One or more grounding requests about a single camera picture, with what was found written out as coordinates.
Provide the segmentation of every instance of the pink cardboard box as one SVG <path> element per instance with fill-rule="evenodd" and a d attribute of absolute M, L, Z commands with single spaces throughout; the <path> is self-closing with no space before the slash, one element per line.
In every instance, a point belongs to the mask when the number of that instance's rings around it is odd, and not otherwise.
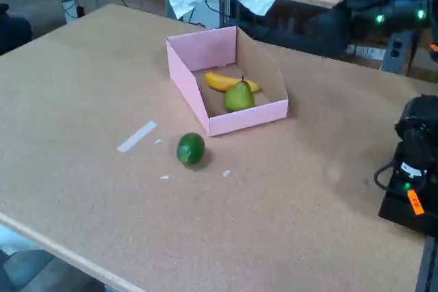
<path fill-rule="evenodd" d="M 262 46 L 237 27 L 167 38 L 170 77 L 209 136 L 285 118 L 289 99 L 279 67 Z M 256 106 L 227 113 L 224 92 L 207 86 L 205 73 L 258 83 Z"/>

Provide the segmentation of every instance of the paper scrap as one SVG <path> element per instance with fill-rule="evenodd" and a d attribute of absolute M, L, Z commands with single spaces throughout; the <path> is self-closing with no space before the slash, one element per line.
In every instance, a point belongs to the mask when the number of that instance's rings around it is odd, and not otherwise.
<path fill-rule="evenodd" d="M 134 133 L 130 138 L 128 138 L 123 144 L 121 144 L 117 150 L 119 152 L 127 152 L 131 148 L 134 147 L 144 136 L 150 133 L 157 124 L 153 121 L 149 121 L 142 128 L 138 129 L 136 133 Z"/>

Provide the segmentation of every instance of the green pear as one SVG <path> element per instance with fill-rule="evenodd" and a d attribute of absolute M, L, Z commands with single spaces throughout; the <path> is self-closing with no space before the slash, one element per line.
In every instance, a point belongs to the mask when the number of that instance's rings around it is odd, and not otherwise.
<path fill-rule="evenodd" d="M 255 106 L 253 92 L 249 83 L 244 80 L 237 82 L 230 90 L 225 92 L 225 107 L 228 112 L 241 111 Z"/>

